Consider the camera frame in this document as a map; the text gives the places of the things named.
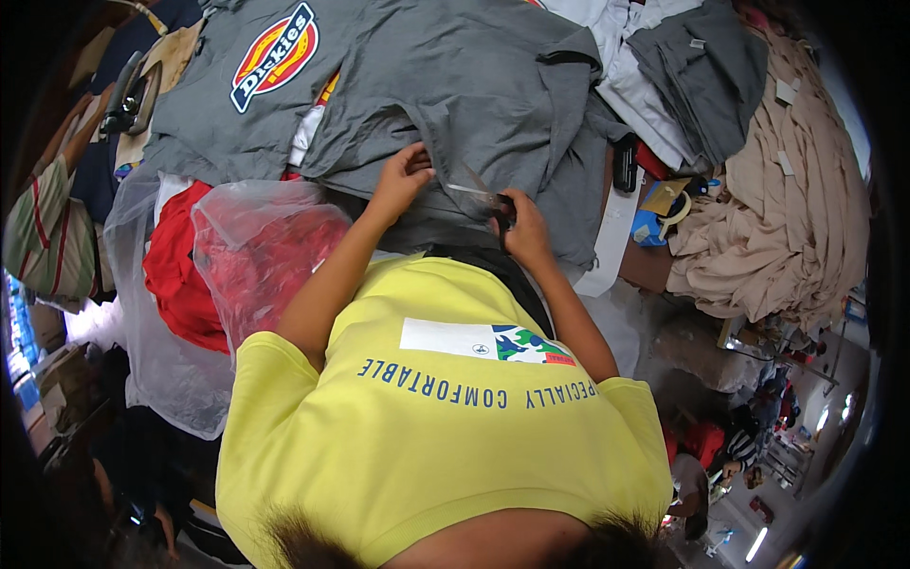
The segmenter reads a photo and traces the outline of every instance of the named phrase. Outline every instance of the woman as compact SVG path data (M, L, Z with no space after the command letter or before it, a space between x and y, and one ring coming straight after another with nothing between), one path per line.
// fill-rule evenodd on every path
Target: woman
M504 255L369 264L434 175L422 143L392 157L275 333L238 350L220 521L257 567L650 566L672 497L654 401L616 377L531 200L503 192L505 243L560 342Z

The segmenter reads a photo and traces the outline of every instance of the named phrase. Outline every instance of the beige fabric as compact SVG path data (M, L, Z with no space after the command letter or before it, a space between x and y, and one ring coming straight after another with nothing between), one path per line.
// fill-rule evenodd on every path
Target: beige fabric
M768 77L742 151L726 162L726 191L698 199L671 237L667 290L718 318L756 321L775 311L808 330L839 313L865 274L869 200L850 137L805 50L769 44ZM774 100L776 80L801 85L794 104ZM785 176L783 150L794 175Z
M159 39L152 49L148 52L148 58L142 67L142 73L148 71L156 62L161 62L161 90L159 95L173 89L183 70L187 68L190 57L193 56L193 50L196 48L196 40L199 38L199 31L202 30L204 20L199 20L192 27L181 27L171 32L167 36ZM152 114L152 120L155 120L155 114ZM142 159L142 147L148 142L148 135L151 134L151 128L135 137L122 135L116 146L116 159L114 160L114 170L130 162L138 162Z

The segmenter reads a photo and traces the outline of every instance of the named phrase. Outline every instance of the clear plastic sheet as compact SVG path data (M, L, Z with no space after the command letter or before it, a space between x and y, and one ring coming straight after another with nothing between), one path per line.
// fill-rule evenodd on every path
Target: clear plastic sheet
M224 431L234 373L226 354L171 333L146 289L142 258L154 228L159 186L154 170L136 168L120 184L105 223L107 256L124 313L134 402L211 441Z
M193 206L193 261L211 290L234 357L250 334L274 330L291 299L350 227L320 186L248 180L212 188Z

